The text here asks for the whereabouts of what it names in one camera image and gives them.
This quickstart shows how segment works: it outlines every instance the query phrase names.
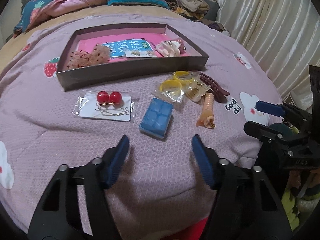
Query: beige sheet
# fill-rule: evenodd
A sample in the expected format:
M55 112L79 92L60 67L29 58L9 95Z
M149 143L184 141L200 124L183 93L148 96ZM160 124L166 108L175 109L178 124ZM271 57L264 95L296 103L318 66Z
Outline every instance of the beige sheet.
M22 50L27 44L27 40L37 30L43 30L45 28L52 27L56 24L60 24L66 21L84 18L91 15L105 15L105 14L120 14L120 13L134 13L153 16L168 16L173 18L183 18L182 16L169 11L162 7L154 6L107 6L102 5L95 8L86 8L77 12L68 13L60 17L51 19L45 23L42 23L38 27L31 31L19 35L15 39L10 39L0 50L0 73L4 67Z

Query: gray cardboard box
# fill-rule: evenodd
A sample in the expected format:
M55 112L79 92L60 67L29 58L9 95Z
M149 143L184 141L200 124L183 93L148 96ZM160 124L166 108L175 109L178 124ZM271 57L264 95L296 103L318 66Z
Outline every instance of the gray cardboard box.
M171 39L180 37L184 40L186 52L190 56L133 58L77 69L67 69L71 52L77 50L80 41L102 36L128 33L163 33ZM167 24L123 23L101 25L76 30L73 33L58 62L57 78L64 90L68 91L124 78L159 73L171 73L178 70L203 70L208 58L209 56L196 44Z

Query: bunny print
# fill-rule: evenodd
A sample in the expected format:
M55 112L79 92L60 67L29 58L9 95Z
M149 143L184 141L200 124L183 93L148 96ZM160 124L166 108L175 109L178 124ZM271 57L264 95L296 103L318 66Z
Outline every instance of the bunny print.
M11 189L13 186L13 171L7 159L7 149L2 141L0 141L0 184Z
M260 112L256 109L259 98L256 95L250 96L247 93L240 93L240 100L244 106L244 117L247 121L257 122L269 126L269 114Z
M248 59L241 53L234 54L234 57L237 61L239 61L243 66L245 66L247 69L251 68L251 64L248 61Z

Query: blue packaged bar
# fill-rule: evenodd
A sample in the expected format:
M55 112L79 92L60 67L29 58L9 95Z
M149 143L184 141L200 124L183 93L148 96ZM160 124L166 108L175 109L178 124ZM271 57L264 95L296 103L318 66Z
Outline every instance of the blue packaged bar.
M153 98L139 125L139 130L163 139L169 125L172 109L172 104Z

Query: bed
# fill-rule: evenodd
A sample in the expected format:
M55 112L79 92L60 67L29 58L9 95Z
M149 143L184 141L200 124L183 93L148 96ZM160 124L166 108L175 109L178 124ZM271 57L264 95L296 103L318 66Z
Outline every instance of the bed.
M90 88L137 94L133 122L74 118L71 112L79 91L63 92L57 78L44 75L44 64L60 57L75 29L126 22L165 23L187 36L209 55L204 73L230 92L227 100L235 100L240 111L234 112L229 103L215 102L216 128L209 130L195 126L201 106L188 100L173 111L164 141L141 134L138 126L153 98L147 91L165 79L167 74L163 74ZM239 61L239 55L247 65ZM273 104L281 103L281 98L240 44L165 8L99 6L66 14L9 40L0 58L0 146L4 165L13 171L12 178L7 178L6 185L12 182L10 189L0 186L0 202L24 232L60 164L84 165L114 147L123 134L130 140L129 156L118 182L106 192L121 236L142 239L155 232L169 235L182 230L208 216L215 194L202 181L192 157L191 138L199 134L219 157L249 168L261 145L245 135L245 122L281 122L254 109L257 98ZM81 189L79 206L84 229L90 232Z

